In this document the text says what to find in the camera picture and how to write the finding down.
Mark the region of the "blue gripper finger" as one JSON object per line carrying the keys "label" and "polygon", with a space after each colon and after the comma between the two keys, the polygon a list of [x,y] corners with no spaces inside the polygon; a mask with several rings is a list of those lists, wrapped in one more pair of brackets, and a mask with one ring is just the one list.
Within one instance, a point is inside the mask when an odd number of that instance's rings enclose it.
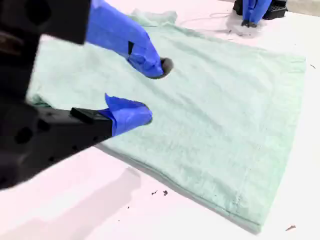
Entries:
{"label": "blue gripper finger", "polygon": [[257,27],[259,21],[263,18],[269,8],[268,0],[256,0],[255,7],[253,8],[249,17],[249,26]]}
{"label": "blue gripper finger", "polygon": [[253,11],[253,1],[243,0],[242,1],[242,23],[243,27],[250,27],[250,17]]}
{"label": "blue gripper finger", "polygon": [[104,0],[51,0],[50,35],[114,51],[150,79],[167,76],[173,61],[160,57],[146,30]]}
{"label": "blue gripper finger", "polygon": [[35,96],[39,111],[35,137],[34,167],[46,169],[82,150],[112,137],[151,123],[151,110],[143,103],[105,96],[107,107],[92,110],[73,107],[53,108]]}

